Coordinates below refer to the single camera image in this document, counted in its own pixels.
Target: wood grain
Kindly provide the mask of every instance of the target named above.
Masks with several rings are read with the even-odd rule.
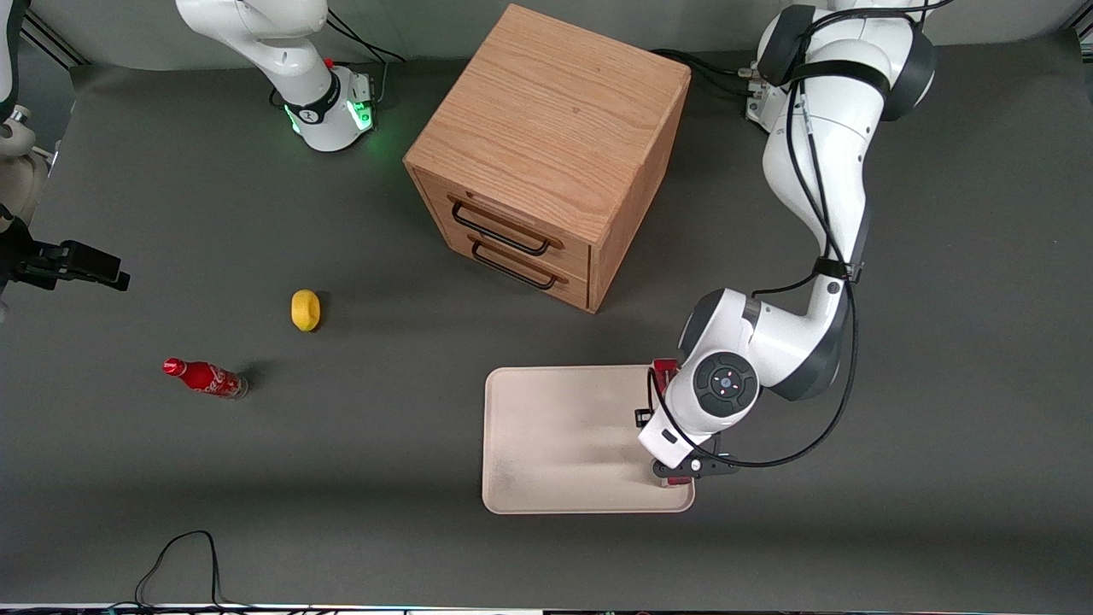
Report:
[[[459,235],[449,245],[451,246],[451,249],[458,251],[459,253],[462,253],[468,258],[474,258],[471,253],[471,249],[474,247],[475,241],[482,244],[479,251],[480,255],[493,260],[494,262],[508,267],[521,275],[529,276],[539,282],[546,282],[553,276],[554,285],[549,289],[542,291],[543,293],[555,298],[560,298],[574,307],[579,307],[579,309],[585,310],[586,312],[589,311],[588,280],[586,279],[550,270],[538,262],[530,262],[527,256],[517,253],[501,244],[480,237],[473,233]]]
[[[568,233],[541,228],[533,221],[516,221],[505,217],[491,202],[482,202],[481,198],[469,190],[460,190],[455,184],[427,172],[416,173],[422,189],[422,196],[433,212],[433,218],[440,226],[444,236],[453,237],[468,232],[482,235],[459,222],[451,214],[455,199],[463,203],[459,215],[485,228],[527,246],[538,247],[544,240],[549,244],[541,256],[524,255],[529,261],[541,262],[552,270],[588,279],[589,247],[588,244],[573,237]]]
[[[601,245],[690,70],[510,5],[407,154]]]
[[[634,176],[624,205],[619,209],[611,224],[610,233],[603,246],[591,253],[589,263],[588,305],[592,312],[600,309],[600,304],[607,295],[608,286],[619,272],[619,265],[630,249],[630,243],[637,234],[646,211],[653,203],[653,198],[660,188],[660,181],[668,170],[668,159],[671,157],[672,144],[675,142],[675,131],[679,128],[683,111],[683,97],[686,95],[686,83],[682,84],[672,111],[663,120],[657,140],[649,147],[642,168]]]
[[[512,4],[403,163],[453,249],[479,240],[533,277],[561,274],[548,294],[595,314],[663,179],[690,82],[683,64]],[[502,247],[460,225],[451,199],[550,247]]]

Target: red bottle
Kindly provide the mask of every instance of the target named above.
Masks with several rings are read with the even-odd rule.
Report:
[[[247,394],[247,379],[204,362],[187,364],[172,357],[163,363],[163,372],[186,383],[193,391],[225,400],[238,400]]]

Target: beige tray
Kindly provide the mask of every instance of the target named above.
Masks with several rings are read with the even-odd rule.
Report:
[[[497,515],[681,512],[637,441],[648,366],[502,368],[485,381],[482,502]]]

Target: lemon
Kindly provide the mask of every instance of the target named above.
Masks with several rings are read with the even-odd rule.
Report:
[[[299,331],[312,331],[319,326],[319,297],[304,288],[292,295],[292,324]]]

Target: drawer handle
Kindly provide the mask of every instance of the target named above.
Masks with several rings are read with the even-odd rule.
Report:
[[[548,280],[545,282],[537,282],[536,280],[532,280],[531,277],[529,277],[529,276],[527,276],[525,274],[518,273],[518,272],[509,269],[508,267],[505,267],[501,262],[497,262],[495,260],[490,260],[485,256],[482,256],[481,253],[478,252],[478,248],[480,248],[480,247],[482,247],[482,241],[474,241],[474,245],[471,246],[471,255],[474,257],[475,260],[478,260],[479,262],[485,264],[486,267],[496,269],[496,270],[501,271],[502,273],[505,273],[507,275],[514,276],[514,277],[520,280],[521,282],[524,282],[524,283],[526,283],[526,284],[528,284],[530,286],[538,287],[539,289],[550,289],[551,287],[554,286],[554,282],[557,281],[557,275],[551,275],[550,280]]]
[[[529,256],[542,256],[543,252],[546,251],[546,248],[550,247],[550,239],[543,239],[543,244],[540,245],[539,247],[531,247],[531,246],[524,245],[520,241],[510,239],[510,238],[506,237],[505,235],[502,235],[502,234],[498,234],[498,233],[496,233],[494,230],[491,230],[490,228],[486,228],[485,226],[483,226],[481,224],[477,224],[474,222],[471,222],[470,220],[468,220],[468,218],[459,215],[459,210],[462,209],[462,208],[463,208],[463,203],[462,203],[462,201],[459,201],[459,200],[456,200],[455,204],[451,205],[451,216],[456,218],[456,222],[459,222],[460,224],[462,224],[463,226],[467,226],[468,228],[473,228],[473,229],[482,233],[483,235],[485,235],[485,236],[487,236],[487,237],[490,237],[492,239],[496,239],[496,240],[498,240],[498,241],[507,245],[508,247],[512,247],[513,249],[518,249],[518,250],[520,250],[524,253],[527,253]]]

